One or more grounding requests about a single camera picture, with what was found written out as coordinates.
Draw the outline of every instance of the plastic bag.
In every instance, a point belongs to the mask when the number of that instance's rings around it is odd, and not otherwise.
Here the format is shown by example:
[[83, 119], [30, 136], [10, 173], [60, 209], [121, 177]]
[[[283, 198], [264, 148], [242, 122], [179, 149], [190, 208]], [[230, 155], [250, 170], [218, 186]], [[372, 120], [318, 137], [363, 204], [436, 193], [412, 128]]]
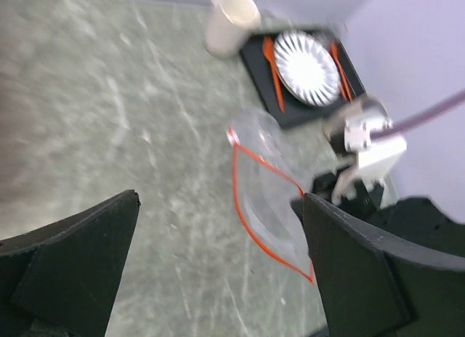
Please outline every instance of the plastic bag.
[[243, 110], [227, 137], [233, 147], [235, 207], [243, 226], [263, 251], [313, 283], [307, 239], [290, 206], [310, 189], [311, 175], [291, 163], [291, 146], [263, 110]]

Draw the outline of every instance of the orange fork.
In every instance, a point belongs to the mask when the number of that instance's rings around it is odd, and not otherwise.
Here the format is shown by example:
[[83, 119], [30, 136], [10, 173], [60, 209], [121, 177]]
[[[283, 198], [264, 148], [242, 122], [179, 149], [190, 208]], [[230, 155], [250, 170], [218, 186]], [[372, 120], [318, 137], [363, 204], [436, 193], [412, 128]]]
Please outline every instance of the orange fork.
[[263, 48], [263, 55], [270, 63], [271, 75], [273, 77], [273, 83], [275, 85], [275, 93], [276, 93], [276, 98], [278, 99], [279, 108], [281, 112], [284, 113], [283, 93], [281, 92], [281, 84], [278, 78], [278, 71], [276, 70], [273, 40], [270, 37], [264, 37], [262, 48]]
[[347, 83], [347, 79], [344, 70], [342, 69], [342, 65], [339, 62], [336, 42], [332, 43], [330, 48], [330, 54], [333, 57], [333, 60], [336, 63], [337, 68], [339, 69], [339, 74], [341, 75], [341, 94], [343, 98], [345, 98], [346, 100], [352, 101], [352, 94], [350, 92], [349, 84]]

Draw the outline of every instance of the paper cup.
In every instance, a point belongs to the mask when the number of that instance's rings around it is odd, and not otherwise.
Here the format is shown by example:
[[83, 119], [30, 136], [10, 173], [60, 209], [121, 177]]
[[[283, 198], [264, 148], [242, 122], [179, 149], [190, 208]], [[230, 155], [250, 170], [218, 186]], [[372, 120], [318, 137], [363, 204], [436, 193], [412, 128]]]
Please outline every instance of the paper cup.
[[253, 0], [212, 0], [206, 26], [206, 49], [217, 57], [237, 54], [253, 29], [260, 26], [260, 12]]

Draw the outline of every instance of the gray floor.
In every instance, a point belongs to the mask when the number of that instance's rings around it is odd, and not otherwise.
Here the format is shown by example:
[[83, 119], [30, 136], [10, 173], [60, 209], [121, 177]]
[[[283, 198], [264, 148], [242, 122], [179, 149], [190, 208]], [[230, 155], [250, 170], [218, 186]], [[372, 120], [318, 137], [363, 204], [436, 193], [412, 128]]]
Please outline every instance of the gray floor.
[[[0, 238], [128, 188], [142, 200], [108, 336], [300, 337], [324, 323], [317, 288], [236, 216], [225, 128], [259, 99], [239, 59], [205, 52], [206, 14], [0, 0]], [[286, 136], [313, 172], [336, 165], [320, 123]]]

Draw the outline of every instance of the white plate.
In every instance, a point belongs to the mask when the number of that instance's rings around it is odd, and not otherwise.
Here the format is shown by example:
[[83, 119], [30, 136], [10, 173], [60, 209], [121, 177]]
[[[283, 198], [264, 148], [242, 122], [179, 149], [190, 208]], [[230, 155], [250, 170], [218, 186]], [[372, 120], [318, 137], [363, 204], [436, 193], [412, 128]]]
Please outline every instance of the white plate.
[[310, 34], [282, 32], [275, 41], [275, 62], [281, 81], [302, 102], [326, 106], [339, 96], [336, 64]]

